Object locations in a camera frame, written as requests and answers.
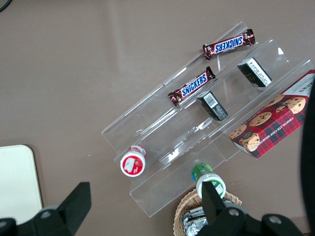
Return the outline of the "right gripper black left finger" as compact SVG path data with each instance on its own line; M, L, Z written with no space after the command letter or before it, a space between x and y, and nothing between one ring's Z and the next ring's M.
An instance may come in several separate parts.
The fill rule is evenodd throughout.
M17 225L13 218L0 220L2 236L73 236L92 206L89 182L79 183L56 208L43 209L29 221Z

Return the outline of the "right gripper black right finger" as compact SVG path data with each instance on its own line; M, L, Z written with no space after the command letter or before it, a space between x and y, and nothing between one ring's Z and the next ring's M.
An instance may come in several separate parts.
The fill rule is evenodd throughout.
M202 207L208 221L199 236L301 236L287 217L266 214L260 221L242 210L227 207L210 182L202 183Z

